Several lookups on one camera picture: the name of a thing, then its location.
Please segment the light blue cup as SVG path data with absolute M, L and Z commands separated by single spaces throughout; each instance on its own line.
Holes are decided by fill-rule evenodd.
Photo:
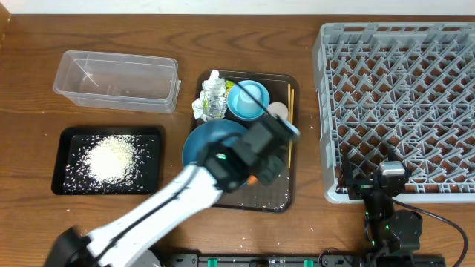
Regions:
M 257 102 L 261 103 L 261 100 L 261 89 L 254 83 L 245 84 L 237 98 L 237 111 L 245 117 L 256 116 L 262 111 L 257 104 Z

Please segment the white cup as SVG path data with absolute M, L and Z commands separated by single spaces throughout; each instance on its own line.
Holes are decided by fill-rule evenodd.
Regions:
M 273 117 L 280 117 L 284 120 L 288 120 L 289 109 L 282 102 L 272 102 L 269 104 L 267 110 Z

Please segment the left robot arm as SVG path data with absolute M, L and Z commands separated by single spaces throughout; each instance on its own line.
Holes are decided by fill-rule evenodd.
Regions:
M 132 266 L 179 224 L 241 188 L 250 176 L 271 183 L 299 135 L 291 122 L 266 115 L 244 134 L 230 133 L 204 145 L 195 163 L 119 219 L 84 237 L 75 228 L 61 233 L 45 265 Z

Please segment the orange carrot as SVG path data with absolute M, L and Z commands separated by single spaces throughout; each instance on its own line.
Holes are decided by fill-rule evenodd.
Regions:
M 248 178 L 247 184 L 248 185 L 255 185 L 258 182 L 258 179 L 255 176 L 250 176 Z

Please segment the white rice pile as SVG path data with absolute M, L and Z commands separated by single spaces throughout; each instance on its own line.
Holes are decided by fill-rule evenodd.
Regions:
M 72 139 L 62 193 L 150 194 L 157 187 L 156 135 L 79 135 Z

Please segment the light blue bowl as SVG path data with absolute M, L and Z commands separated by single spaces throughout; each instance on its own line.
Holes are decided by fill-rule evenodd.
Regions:
M 265 108 L 268 108 L 270 103 L 269 92 L 260 82 L 243 80 L 233 85 L 227 96 L 228 108 L 243 121 L 256 120 L 265 113 L 248 93 L 251 93 Z

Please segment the dark blue plate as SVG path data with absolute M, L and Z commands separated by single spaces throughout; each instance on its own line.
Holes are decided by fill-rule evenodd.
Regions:
M 216 142 L 228 134 L 245 134 L 248 130 L 237 122 L 217 119 L 197 126 L 187 137 L 182 149 L 182 164 L 196 162 L 198 154 L 210 142 Z

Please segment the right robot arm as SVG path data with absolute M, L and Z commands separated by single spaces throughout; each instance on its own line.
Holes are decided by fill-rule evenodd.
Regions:
M 404 191 L 410 171 L 391 153 L 369 179 L 357 179 L 348 156 L 342 157 L 341 178 L 351 200 L 364 202 L 364 233 L 373 248 L 353 260 L 353 266 L 414 266 L 412 253 L 420 249 L 422 216 L 397 211 L 394 197 Z

